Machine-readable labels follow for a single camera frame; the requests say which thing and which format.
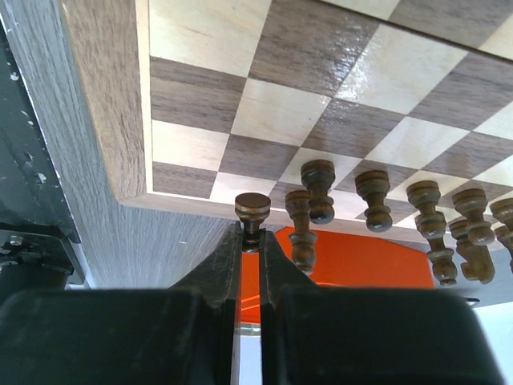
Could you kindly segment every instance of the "brown chess piece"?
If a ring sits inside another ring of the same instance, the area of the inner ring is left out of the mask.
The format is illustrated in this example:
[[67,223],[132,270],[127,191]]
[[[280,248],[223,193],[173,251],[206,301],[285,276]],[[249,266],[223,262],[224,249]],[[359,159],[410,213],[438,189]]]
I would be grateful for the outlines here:
[[262,194],[245,192],[235,198],[235,214],[244,225],[242,251],[258,253],[260,225],[271,212],[271,200]]
[[285,208],[294,221],[294,232],[289,235],[292,243],[292,260],[299,270],[310,275],[315,264],[313,244],[317,235],[310,231],[310,193],[305,190],[289,192],[285,197]]
[[385,206],[385,197],[390,190],[388,174],[384,171],[364,172],[356,177],[354,183],[357,194],[369,205],[364,212],[367,229],[382,233],[392,227],[390,208]]
[[495,202],[490,205],[490,211],[495,219],[504,223],[510,231],[513,231],[513,198]]
[[328,190],[335,181],[335,167],[328,160],[312,160],[301,167],[301,183],[310,191],[310,220],[318,225],[330,223],[335,217],[333,199]]
[[511,273],[513,274],[513,233],[506,226],[500,226],[495,229],[495,235],[497,236],[497,241],[503,244],[503,246],[510,252],[511,261]]
[[456,251],[467,262],[461,264],[463,277],[487,284],[494,279],[495,267],[486,246],[474,245],[468,239],[467,220],[450,224],[450,235],[456,240]]
[[412,184],[406,189],[408,201],[420,211],[415,217],[417,230],[427,239],[431,251],[426,256],[433,264],[433,275],[443,286],[454,285],[458,271],[452,262],[454,251],[445,246],[443,235],[446,232],[446,219],[443,213],[436,211],[440,199],[438,184],[424,180]]
[[467,220],[468,239],[474,245],[485,246],[492,243],[495,234],[491,230],[491,223],[484,220],[483,213],[487,208],[488,200],[484,190],[471,188],[458,192],[452,197],[454,208]]

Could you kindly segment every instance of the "metal bracket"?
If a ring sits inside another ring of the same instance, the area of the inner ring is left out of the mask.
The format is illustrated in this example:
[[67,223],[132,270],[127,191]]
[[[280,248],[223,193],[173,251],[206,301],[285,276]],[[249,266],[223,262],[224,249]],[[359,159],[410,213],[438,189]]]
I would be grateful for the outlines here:
[[0,268],[3,265],[40,265],[70,275],[82,285],[85,277],[71,243],[53,226],[13,226],[0,223]]

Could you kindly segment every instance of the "light wooden square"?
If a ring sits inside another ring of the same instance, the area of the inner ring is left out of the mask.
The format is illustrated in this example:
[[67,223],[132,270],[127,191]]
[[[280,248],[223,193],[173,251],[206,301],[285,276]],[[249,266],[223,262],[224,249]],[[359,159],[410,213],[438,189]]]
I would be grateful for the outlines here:
[[488,120],[480,124],[474,131],[513,140],[513,127],[511,126],[512,121],[513,103],[509,103],[502,110],[498,111],[488,118]]
[[210,200],[233,205],[237,195],[246,192],[269,195],[275,184],[274,180],[218,172]]
[[483,182],[513,186],[513,172],[511,172],[511,170],[513,170],[513,156],[497,163],[485,172],[481,172],[474,179],[482,180]]
[[466,134],[461,128],[406,117],[366,159],[420,169]]
[[153,160],[217,171],[228,134],[152,121]]
[[301,146],[330,98],[248,79],[232,133]]
[[465,54],[459,48],[381,25],[337,98],[408,114]]
[[150,54],[246,76],[270,0],[150,0]]

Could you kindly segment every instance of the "chessboard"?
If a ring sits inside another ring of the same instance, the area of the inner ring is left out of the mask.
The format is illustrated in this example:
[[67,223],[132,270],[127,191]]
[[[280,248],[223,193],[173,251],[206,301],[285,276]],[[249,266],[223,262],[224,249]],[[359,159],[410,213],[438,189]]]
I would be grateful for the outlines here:
[[[330,2],[137,1],[118,14],[104,6],[86,38],[87,2],[69,6],[116,197],[234,217],[235,197],[259,192],[269,222],[290,225],[285,194],[304,188],[301,166],[330,160],[335,219],[318,228],[376,236],[354,179],[383,170],[394,226],[378,236],[403,241],[423,241],[406,195],[415,182],[438,183],[447,222],[463,190],[513,197],[513,6]],[[110,55],[103,72],[92,43]],[[496,222],[489,209],[485,219]]]

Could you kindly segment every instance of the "chess square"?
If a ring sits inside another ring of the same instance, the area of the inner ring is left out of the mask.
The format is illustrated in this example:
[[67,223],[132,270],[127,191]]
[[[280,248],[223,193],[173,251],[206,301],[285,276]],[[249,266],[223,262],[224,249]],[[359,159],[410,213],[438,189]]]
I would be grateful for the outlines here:
[[508,15],[513,3],[503,1],[401,0],[390,21],[431,36],[478,48]]
[[285,209],[285,196],[292,191],[306,190],[304,186],[298,184],[290,184],[278,182],[274,185],[273,190],[269,194],[271,199],[271,207],[274,209]]
[[158,120],[151,122],[151,130],[155,162],[211,171],[219,169],[228,134]]
[[333,190],[328,195],[333,198],[337,219],[355,219],[367,209],[367,202],[352,192]]
[[152,56],[246,76],[271,0],[150,0]]
[[297,149],[289,144],[230,135],[219,171],[278,180]]
[[394,8],[399,4],[400,0],[323,0],[341,6],[348,10],[356,10],[362,14],[369,14],[375,18],[387,20],[394,12]]
[[249,77],[333,96],[378,22],[310,0],[274,0]]
[[[502,162],[511,154],[513,154],[513,140],[470,132],[424,169],[470,179]],[[503,184],[500,181],[491,180],[490,177],[486,177],[486,174],[475,179]]]
[[513,14],[506,19],[503,25],[479,49],[512,60],[513,47],[511,46],[511,36],[513,36]]
[[[385,205],[390,208],[390,216],[392,217],[392,222],[394,224],[402,221],[417,211],[417,209],[410,203],[396,201],[394,199],[386,198]],[[361,213],[359,216],[357,216],[357,219],[362,219],[365,221],[367,218],[364,213]]]
[[466,51],[380,25],[336,97],[408,114]]
[[215,171],[153,162],[153,190],[158,193],[208,199]]
[[275,183],[274,180],[218,172],[212,187],[210,200],[233,205],[236,196],[242,193],[255,192],[269,195]]
[[437,174],[436,172],[417,171],[414,175],[402,182],[398,187],[391,190],[387,197],[396,201],[408,201],[408,194],[406,190],[413,183],[423,180],[433,180],[438,183],[440,188],[440,195],[445,196],[447,193],[453,191],[455,188],[461,186],[467,179],[459,178],[457,176],[450,176],[445,174]]
[[481,172],[474,179],[481,180],[483,182],[513,186],[513,172],[511,172],[511,170],[513,170],[513,156],[509,156],[505,160],[498,162],[496,165],[491,166],[488,170]]
[[346,191],[348,193],[355,193],[356,186],[354,184],[355,178],[367,171],[385,171],[388,173],[388,179],[390,182],[390,190],[394,190],[402,182],[414,175],[417,170],[413,168],[407,168],[402,166],[396,166],[393,164],[384,164],[379,162],[373,162],[371,160],[362,160],[353,171],[351,171],[343,180],[340,182],[336,190]]
[[469,190],[471,188],[481,188],[486,192],[488,201],[503,196],[504,194],[513,191],[513,187],[503,186],[501,184],[482,182],[479,180],[469,180],[464,184],[459,185],[454,190],[448,192],[440,198],[438,205],[448,208],[454,208],[452,197],[461,191]]
[[151,58],[151,117],[229,133],[245,78]]
[[410,113],[418,119],[474,130],[513,100],[513,66],[469,53]]
[[480,124],[474,132],[513,140],[513,102]]
[[333,99],[303,147],[364,158],[404,115]]
[[406,117],[367,155],[367,160],[423,168],[450,146],[461,140],[467,131]]
[[301,146],[330,98],[248,79],[232,134]]
[[355,168],[361,159],[353,158],[351,156],[343,156],[333,154],[331,152],[323,152],[312,150],[310,148],[300,148],[294,158],[291,160],[289,166],[281,175],[280,182],[301,185],[301,167],[306,162],[311,160],[329,160],[335,166],[335,181],[332,188],[337,186],[344,177]]

